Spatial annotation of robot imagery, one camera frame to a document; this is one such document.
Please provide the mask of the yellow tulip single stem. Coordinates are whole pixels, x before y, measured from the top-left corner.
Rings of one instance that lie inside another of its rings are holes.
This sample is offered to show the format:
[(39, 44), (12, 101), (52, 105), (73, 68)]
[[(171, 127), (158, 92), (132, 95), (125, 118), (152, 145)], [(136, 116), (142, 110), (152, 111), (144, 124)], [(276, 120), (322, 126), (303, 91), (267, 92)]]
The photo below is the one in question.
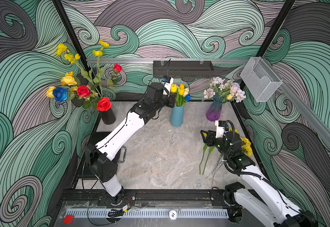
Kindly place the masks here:
[(207, 144), (205, 144), (204, 147), (203, 147), (202, 158), (201, 158), (201, 161), (199, 163), (199, 174), (200, 175), (202, 174), (201, 165), (203, 163), (205, 151), (207, 150), (207, 148), (208, 148), (208, 146), (207, 146)]

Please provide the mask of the teal ceramic vase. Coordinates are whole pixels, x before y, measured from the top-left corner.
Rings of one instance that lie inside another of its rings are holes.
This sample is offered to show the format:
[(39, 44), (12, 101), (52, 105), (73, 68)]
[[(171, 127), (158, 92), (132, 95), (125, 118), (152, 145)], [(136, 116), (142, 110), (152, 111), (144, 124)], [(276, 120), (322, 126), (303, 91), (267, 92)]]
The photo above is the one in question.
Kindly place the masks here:
[(184, 106), (177, 107), (175, 106), (172, 109), (170, 123), (174, 127), (180, 127), (183, 124), (184, 120)]

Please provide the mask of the purple glass vase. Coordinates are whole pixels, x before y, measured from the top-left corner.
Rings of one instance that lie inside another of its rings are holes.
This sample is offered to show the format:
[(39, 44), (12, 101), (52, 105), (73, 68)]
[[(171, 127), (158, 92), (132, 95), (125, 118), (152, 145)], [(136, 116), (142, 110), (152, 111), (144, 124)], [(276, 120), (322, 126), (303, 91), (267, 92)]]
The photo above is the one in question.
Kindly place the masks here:
[(219, 120), (223, 104), (224, 104), (223, 97), (220, 95), (215, 95), (213, 97), (213, 103), (206, 112), (206, 118), (211, 122), (215, 122)]

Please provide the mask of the yellow carnation flower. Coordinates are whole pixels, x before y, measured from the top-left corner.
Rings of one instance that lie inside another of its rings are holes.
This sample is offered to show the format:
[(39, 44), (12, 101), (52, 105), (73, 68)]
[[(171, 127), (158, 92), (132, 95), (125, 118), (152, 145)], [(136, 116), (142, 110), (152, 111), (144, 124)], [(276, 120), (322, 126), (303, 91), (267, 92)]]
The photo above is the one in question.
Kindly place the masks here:
[(247, 138), (241, 138), (241, 140), (244, 149), (248, 149), (251, 146), (251, 142)]
[(251, 156), (253, 155), (253, 150), (252, 150), (252, 148), (251, 148), (250, 146), (246, 146), (246, 145), (244, 145), (244, 146), (242, 147), (242, 151), (243, 151), (243, 153), (244, 153), (245, 155), (247, 155), (248, 157), (251, 157)]

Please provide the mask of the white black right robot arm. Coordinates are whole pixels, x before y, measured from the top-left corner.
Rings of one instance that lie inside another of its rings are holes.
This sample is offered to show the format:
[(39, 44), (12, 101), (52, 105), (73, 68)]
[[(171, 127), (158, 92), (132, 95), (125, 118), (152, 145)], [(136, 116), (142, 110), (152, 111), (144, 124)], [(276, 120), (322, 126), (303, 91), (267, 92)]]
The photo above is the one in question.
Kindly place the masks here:
[(205, 148), (217, 149), (226, 170), (241, 177), (251, 189), (240, 182), (225, 186), (224, 200), (228, 219), (239, 222), (245, 208), (266, 227), (316, 227), (318, 221), (310, 211), (301, 210), (268, 180), (251, 159), (252, 148), (230, 120), (216, 121), (215, 131), (201, 130)]

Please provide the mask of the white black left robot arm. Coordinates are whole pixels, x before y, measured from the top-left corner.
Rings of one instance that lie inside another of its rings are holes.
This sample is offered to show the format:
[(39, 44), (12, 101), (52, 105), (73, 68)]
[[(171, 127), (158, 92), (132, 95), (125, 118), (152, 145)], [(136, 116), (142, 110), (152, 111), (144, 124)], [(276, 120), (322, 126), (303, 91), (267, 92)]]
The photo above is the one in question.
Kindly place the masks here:
[(100, 181), (109, 195), (111, 204), (119, 204), (123, 199), (123, 187), (116, 173), (118, 165), (113, 161), (126, 141), (163, 107), (175, 106), (177, 86), (169, 83), (153, 82), (147, 92), (127, 112), (126, 118), (96, 145), (85, 148), (85, 166)]

